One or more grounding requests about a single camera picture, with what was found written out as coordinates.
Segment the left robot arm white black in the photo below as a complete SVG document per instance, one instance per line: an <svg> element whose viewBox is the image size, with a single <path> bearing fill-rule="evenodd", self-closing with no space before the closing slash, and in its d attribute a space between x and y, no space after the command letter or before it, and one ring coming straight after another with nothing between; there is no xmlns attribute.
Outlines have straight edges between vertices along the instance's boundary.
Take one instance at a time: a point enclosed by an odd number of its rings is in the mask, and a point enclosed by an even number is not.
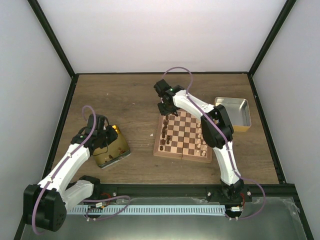
<svg viewBox="0 0 320 240"><path fill-rule="evenodd" d="M23 221L34 229L59 230L67 212L85 199L97 202L102 196L98 178L83 176L71 183L78 169L96 149L107 148L118 138L104 115L91 114L67 152L54 169L38 184L30 184L23 193Z"/></svg>

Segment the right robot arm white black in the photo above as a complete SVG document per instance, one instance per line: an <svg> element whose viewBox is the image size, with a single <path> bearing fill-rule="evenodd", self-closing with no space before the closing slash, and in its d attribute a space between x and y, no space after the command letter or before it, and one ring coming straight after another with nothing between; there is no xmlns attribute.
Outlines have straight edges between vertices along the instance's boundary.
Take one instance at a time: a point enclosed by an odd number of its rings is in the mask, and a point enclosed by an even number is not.
<svg viewBox="0 0 320 240"><path fill-rule="evenodd" d="M180 85L170 86L164 79L153 88L161 99L157 104L161 115L177 115L178 110L182 109L200 121L202 137L213 149L218 162L223 198L229 202L236 200L244 188L244 180L236 165L233 152L234 128L226 108L221 104L215 106L206 103Z"/></svg>

